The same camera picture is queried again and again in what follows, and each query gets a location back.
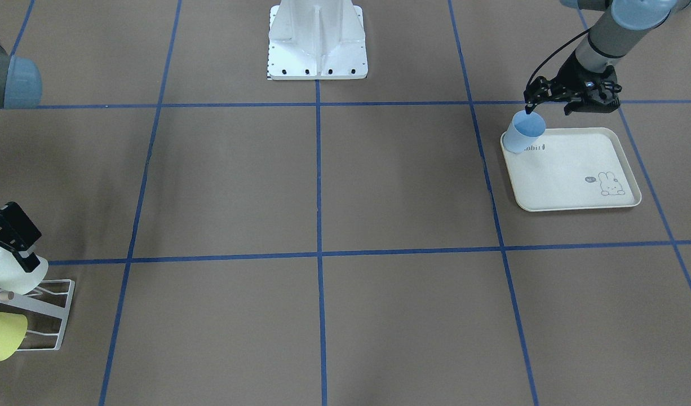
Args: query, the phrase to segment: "cup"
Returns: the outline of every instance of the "cup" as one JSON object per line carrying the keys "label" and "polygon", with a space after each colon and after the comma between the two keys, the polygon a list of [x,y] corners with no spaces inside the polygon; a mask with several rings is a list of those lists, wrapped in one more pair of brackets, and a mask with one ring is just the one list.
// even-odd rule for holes
{"label": "cup", "polygon": [[513,115],[511,125],[503,136],[503,146],[514,154],[520,154],[530,147],[543,132],[546,131],[546,121],[536,112],[526,114],[519,111]]}

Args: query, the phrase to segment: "blue cup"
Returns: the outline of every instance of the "blue cup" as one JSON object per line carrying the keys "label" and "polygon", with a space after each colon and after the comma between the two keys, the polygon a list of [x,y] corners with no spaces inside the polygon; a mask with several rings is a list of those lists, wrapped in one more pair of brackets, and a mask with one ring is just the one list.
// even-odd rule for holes
{"label": "blue cup", "polygon": [[546,121],[536,112],[526,114],[521,110],[511,120],[506,134],[503,136],[503,146],[514,154],[520,154],[530,147],[543,132],[546,131]]}

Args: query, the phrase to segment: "white tray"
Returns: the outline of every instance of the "white tray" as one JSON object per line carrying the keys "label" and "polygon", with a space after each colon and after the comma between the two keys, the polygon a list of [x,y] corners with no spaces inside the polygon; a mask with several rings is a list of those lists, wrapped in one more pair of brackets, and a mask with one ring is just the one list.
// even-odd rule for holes
{"label": "white tray", "polygon": [[526,211],[632,208],[641,190],[618,136],[604,128],[547,129],[526,151],[500,148]]}

